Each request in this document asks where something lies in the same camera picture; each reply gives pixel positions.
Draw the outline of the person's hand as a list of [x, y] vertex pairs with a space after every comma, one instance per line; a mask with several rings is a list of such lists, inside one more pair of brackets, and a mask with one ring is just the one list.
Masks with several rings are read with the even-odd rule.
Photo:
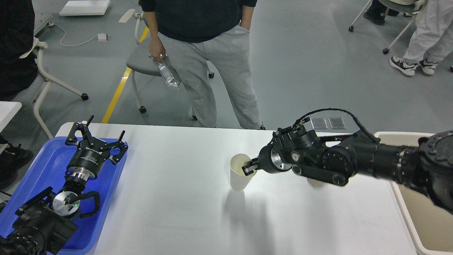
[[166, 50], [158, 36], [151, 37], [149, 53], [152, 58], [159, 63], [163, 63], [166, 60]]

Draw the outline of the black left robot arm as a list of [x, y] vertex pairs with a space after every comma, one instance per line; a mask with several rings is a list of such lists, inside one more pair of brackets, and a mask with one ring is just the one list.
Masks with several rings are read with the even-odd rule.
[[73, 123], [39, 151], [1, 212], [2, 255], [84, 255], [97, 241], [128, 144]]

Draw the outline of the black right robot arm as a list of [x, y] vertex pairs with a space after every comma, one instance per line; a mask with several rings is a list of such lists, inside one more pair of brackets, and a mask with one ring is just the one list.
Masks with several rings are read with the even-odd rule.
[[257, 170], [267, 173], [293, 171], [298, 176], [346, 186], [360, 173], [386, 179], [418, 192], [452, 213], [452, 131], [421, 137], [417, 146], [392, 146], [368, 132], [353, 116], [358, 131], [353, 134], [319, 137], [306, 130], [306, 113], [294, 124], [273, 132], [271, 141], [258, 157], [242, 164], [249, 176]]

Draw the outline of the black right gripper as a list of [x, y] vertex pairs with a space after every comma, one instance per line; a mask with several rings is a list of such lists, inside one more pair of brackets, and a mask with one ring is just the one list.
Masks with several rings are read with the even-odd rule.
[[313, 175], [321, 157], [321, 140], [314, 130], [289, 126], [273, 132], [271, 142], [263, 147], [258, 158], [242, 164], [244, 176], [254, 176], [257, 169], [267, 173], [292, 170], [296, 175]]

